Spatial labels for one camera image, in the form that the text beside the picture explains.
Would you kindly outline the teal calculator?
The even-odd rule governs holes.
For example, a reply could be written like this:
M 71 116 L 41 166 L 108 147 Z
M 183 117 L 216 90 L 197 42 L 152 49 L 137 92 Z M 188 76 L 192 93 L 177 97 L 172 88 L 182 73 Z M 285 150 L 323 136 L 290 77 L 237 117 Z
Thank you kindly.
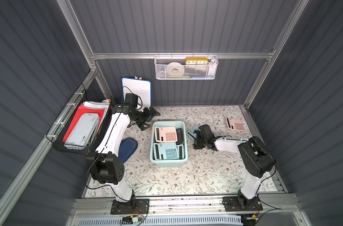
M 153 143 L 153 155 L 155 160 L 177 160 L 180 150 L 175 142 Z

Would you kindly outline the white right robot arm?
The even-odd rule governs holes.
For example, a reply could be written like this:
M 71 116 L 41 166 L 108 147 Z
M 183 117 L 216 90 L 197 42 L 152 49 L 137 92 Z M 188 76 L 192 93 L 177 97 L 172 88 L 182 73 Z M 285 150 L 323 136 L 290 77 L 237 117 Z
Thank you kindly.
M 235 204 L 241 210 L 256 208 L 261 183 L 271 177 L 270 171 L 276 166 L 276 160 L 269 149 L 257 136 L 247 140 L 233 139 L 229 136 L 215 136 L 209 125 L 201 125 L 193 132 L 196 135 L 194 149 L 207 148 L 213 151 L 226 151 L 239 154 L 247 175 L 238 191 Z

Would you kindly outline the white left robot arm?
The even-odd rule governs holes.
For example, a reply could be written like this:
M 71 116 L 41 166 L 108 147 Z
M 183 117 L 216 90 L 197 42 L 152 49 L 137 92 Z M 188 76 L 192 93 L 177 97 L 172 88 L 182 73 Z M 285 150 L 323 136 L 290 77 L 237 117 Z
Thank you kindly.
M 94 152 L 87 155 L 88 173 L 93 180 L 103 187 L 110 187 L 116 201 L 131 203 L 135 199 L 134 191 L 126 184 L 123 178 L 125 173 L 124 163 L 119 159 L 119 149 L 122 138 L 131 122 L 142 130 L 150 128 L 147 123 L 155 116 L 161 114 L 153 107 L 145 107 L 142 111 L 137 110 L 133 104 L 120 104 L 111 109 L 111 118 L 105 132 L 101 132 L 103 138 Z

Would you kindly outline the mint green storage box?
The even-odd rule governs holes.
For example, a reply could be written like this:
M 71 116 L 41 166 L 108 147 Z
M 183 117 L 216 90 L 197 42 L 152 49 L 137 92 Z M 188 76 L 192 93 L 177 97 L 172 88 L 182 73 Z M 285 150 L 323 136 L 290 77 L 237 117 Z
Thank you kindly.
M 155 141 L 154 128 L 155 127 L 175 127 L 181 128 L 184 135 L 184 149 L 185 149 L 185 159 L 180 160 L 155 160 L 153 155 L 153 143 Z M 187 147 L 187 137 L 186 137 L 186 127 L 182 121 L 157 121 L 153 123 L 152 127 L 152 137 L 151 137 L 151 146 L 150 146 L 150 161 L 158 167 L 180 167 L 184 165 L 188 160 L 188 147 Z

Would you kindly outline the black calculator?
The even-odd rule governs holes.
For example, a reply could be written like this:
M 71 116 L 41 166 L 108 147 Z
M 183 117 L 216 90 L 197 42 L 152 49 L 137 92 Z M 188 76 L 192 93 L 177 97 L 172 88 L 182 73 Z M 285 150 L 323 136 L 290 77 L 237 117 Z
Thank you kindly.
M 185 149 L 184 149 L 184 135 L 183 130 L 181 128 L 176 129 L 177 132 L 177 151 L 179 152 L 179 159 L 183 160 L 185 159 Z

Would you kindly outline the pink calculator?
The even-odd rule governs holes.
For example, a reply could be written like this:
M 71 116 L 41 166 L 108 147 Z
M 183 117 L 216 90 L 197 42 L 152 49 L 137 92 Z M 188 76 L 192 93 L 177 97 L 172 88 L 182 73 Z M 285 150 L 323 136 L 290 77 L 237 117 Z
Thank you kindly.
M 231 131 L 243 132 L 246 130 L 241 119 L 226 117 L 225 120 L 228 129 Z
M 177 130 L 175 127 L 155 127 L 155 141 L 158 143 L 177 142 Z

